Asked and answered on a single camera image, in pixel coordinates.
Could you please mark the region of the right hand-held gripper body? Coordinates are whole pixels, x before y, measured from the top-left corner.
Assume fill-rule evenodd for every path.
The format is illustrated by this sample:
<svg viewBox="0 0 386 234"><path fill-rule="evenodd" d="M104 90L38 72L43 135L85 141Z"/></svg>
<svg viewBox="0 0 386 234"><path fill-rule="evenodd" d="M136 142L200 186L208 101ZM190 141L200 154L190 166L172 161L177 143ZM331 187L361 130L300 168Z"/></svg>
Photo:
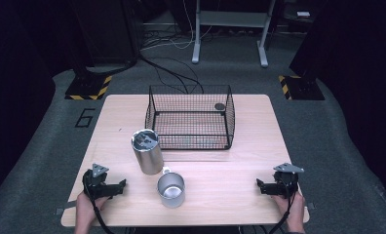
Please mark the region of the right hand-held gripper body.
<svg viewBox="0 0 386 234"><path fill-rule="evenodd" d="M298 190L298 175L304 173L304 169L290 163L284 163L276 166L274 170L275 183L271 194L289 198Z"/></svg>

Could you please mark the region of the black wire basket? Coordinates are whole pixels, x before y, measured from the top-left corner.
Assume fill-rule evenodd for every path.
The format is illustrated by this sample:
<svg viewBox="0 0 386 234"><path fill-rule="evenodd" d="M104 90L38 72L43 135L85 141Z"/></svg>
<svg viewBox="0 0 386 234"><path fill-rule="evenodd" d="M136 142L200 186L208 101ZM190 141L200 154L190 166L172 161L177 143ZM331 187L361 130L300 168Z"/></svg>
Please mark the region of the black wire basket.
<svg viewBox="0 0 386 234"><path fill-rule="evenodd" d="M224 110L214 105L223 103ZM144 126L165 150L227 150L235 134L235 106L228 85L153 85Z"/></svg>

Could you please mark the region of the person's right hand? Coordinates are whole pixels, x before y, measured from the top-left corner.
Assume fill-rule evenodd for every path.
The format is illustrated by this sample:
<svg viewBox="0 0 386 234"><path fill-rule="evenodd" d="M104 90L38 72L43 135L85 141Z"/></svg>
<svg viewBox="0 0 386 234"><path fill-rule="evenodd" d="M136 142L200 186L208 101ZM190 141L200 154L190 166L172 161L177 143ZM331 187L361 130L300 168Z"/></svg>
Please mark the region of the person's right hand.
<svg viewBox="0 0 386 234"><path fill-rule="evenodd" d="M305 199L299 192L296 192L291 198L292 205L290 206L290 208L287 199L284 199L281 196L277 195L272 195L271 198L277 204L281 215L283 215L286 211L289 211L289 216L286 220L288 230L296 228L304 229L303 219Z"/></svg>

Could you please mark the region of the dark cabinet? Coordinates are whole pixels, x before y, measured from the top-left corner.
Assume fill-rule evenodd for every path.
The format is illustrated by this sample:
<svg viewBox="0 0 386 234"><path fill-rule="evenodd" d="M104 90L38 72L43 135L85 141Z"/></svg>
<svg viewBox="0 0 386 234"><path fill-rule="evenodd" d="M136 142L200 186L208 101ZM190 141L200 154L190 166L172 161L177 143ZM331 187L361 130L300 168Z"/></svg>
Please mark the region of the dark cabinet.
<svg viewBox="0 0 386 234"><path fill-rule="evenodd" d="M71 0L94 65L136 64L140 20L136 0Z"/></svg>

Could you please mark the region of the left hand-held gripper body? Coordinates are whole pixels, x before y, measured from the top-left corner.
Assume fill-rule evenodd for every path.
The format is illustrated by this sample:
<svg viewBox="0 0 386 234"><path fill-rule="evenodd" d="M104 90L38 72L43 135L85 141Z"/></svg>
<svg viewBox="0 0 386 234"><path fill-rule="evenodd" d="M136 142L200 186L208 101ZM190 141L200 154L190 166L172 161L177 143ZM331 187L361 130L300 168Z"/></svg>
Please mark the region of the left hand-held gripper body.
<svg viewBox="0 0 386 234"><path fill-rule="evenodd" d="M112 197L112 193L119 189L117 184L106 184L108 168L99 164L93 164L83 177L83 187L85 194L91 199L101 197Z"/></svg>

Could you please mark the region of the person's left hand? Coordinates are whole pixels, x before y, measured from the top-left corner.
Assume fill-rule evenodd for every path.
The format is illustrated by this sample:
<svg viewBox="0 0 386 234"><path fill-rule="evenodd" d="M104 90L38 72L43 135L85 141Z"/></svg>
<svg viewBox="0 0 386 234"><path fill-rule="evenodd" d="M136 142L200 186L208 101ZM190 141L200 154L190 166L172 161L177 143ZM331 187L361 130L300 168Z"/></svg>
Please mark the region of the person's left hand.
<svg viewBox="0 0 386 234"><path fill-rule="evenodd" d="M95 218L96 213L90 198L84 192L81 192L76 200L75 228L85 226L92 227Z"/></svg>

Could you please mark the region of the black yellow striped stand base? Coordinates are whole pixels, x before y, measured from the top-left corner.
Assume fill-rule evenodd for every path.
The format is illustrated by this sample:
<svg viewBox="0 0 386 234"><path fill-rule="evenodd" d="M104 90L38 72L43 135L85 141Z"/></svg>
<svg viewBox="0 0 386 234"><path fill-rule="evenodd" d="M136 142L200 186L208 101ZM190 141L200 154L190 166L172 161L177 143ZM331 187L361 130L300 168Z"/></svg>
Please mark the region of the black yellow striped stand base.
<svg viewBox="0 0 386 234"><path fill-rule="evenodd" d="M299 76L279 77L284 96L288 100L324 100L316 81L305 81Z"/></svg>
<svg viewBox="0 0 386 234"><path fill-rule="evenodd" d="M87 81L74 78L67 88L64 98L74 100L102 99L111 82L111 76L100 76Z"/></svg>

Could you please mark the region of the steel mug with handle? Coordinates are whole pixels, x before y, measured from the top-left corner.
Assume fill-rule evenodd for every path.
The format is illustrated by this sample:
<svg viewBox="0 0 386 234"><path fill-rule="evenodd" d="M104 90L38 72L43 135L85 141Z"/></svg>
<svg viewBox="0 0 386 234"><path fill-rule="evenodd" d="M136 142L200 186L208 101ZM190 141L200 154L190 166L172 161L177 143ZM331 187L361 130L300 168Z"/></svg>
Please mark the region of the steel mug with handle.
<svg viewBox="0 0 386 234"><path fill-rule="evenodd" d="M162 204L167 208L175 209L181 206L185 199L184 178L169 167L164 167L157 181L157 191Z"/></svg>

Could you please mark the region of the white metal stand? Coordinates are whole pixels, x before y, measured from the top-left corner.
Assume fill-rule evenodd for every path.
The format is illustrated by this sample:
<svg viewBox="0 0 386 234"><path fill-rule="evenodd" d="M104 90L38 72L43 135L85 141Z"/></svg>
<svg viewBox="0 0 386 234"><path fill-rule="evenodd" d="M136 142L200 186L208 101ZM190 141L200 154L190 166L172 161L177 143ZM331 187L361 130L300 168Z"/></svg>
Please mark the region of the white metal stand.
<svg viewBox="0 0 386 234"><path fill-rule="evenodd" d="M191 61L194 64L197 64L200 60L202 25L253 27L262 29L261 38L256 42L256 46L258 49L260 65L263 68L266 68L268 66L268 60L266 56L265 41L275 4L276 0L269 0L268 11L266 13L218 12L202 10L201 0L197 0L195 13L195 41Z"/></svg>

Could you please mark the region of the tall steel tumbler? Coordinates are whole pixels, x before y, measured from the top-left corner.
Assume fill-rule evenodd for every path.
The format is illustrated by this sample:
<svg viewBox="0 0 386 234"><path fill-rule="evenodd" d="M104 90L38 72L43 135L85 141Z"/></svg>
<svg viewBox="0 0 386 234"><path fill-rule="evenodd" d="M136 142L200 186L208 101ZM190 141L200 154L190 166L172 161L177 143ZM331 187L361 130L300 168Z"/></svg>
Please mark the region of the tall steel tumbler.
<svg viewBox="0 0 386 234"><path fill-rule="evenodd" d="M141 171L156 175L164 167L164 159L158 135L150 129L142 129L132 136L132 147Z"/></svg>

